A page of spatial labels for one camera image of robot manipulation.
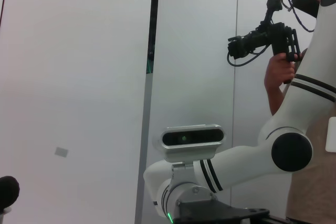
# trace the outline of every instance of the microphone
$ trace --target microphone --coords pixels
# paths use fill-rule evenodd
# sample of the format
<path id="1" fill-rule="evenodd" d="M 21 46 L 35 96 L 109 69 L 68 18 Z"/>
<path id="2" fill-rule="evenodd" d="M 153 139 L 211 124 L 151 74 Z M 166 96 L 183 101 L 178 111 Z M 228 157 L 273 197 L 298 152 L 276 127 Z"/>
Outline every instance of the microphone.
<path id="1" fill-rule="evenodd" d="M 11 206 L 19 197 L 20 186 L 13 177 L 0 178 L 0 213 Z"/>

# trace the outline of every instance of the robotic arm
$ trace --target robotic arm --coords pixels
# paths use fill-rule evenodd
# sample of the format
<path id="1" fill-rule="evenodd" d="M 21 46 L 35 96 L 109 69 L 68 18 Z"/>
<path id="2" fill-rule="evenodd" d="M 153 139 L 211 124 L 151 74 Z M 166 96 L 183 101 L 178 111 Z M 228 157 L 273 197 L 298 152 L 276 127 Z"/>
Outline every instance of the robotic arm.
<path id="1" fill-rule="evenodd" d="M 240 223 L 247 218 L 252 223 L 285 223 L 268 222 L 266 209 L 227 206 L 215 193 L 309 164 L 313 149 L 307 128 L 336 101 L 335 15 L 336 0 L 321 0 L 310 47 L 282 106 L 261 129 L 257 147 L 238 146 L 215 155 L 225 139 L 218 125 L 168 128 L 156 138 L 167 161 L 151 165 L 144 179 L 159 215 L 183 224 Z"/>

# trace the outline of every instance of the person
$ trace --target person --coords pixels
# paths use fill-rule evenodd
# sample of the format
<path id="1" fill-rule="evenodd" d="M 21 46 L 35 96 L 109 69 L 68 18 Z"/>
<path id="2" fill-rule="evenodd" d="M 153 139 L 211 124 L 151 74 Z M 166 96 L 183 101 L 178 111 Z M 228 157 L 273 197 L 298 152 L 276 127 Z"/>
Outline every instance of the person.
<path id="1" fill-rule="evenodd" d="M 282 93 L 280 86 L 292 80 L 296 70 L 296 64 L 286 62 L 286 54 L 270 59 L 265 88 L 273 115 L 280 108 L 288 88 Z M 336 153 L 325 150 L 329 118 L 333 116 L 336 116 L 336 106 L 308 128 L 307 137 L 313 145 L 314 156 L 308 167 L 292 175 L 287 201 L 286 215 L 294 223 L 336 224 Z"/>

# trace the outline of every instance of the small gray patch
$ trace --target small gray patch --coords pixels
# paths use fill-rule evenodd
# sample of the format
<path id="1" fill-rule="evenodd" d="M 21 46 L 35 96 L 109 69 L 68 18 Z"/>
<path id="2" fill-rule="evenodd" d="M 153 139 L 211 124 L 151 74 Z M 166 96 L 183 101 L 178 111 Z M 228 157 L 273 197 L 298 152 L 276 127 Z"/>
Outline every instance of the small gray patch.
<path id="1" fill-rule="evenodd" d="M 68 156 L 68 150 L 57 147 L 56 151 L 55 151 L 55 155 L 61 156 L 61 157 L 67 157 Z"/>

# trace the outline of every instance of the green led light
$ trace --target green led light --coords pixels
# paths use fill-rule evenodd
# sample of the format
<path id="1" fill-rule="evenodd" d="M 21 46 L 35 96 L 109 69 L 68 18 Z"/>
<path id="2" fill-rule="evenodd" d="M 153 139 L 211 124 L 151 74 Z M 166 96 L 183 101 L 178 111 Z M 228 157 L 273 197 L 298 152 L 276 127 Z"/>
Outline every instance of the green led light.
<path id="1" fill-rule="evenodd" d="M 172 217 L 170 216 L 170 213 L 168 213 L 168 217 L 169 217 L 171 223 L 173 223 L 173 220 L 172 220 Z"/>

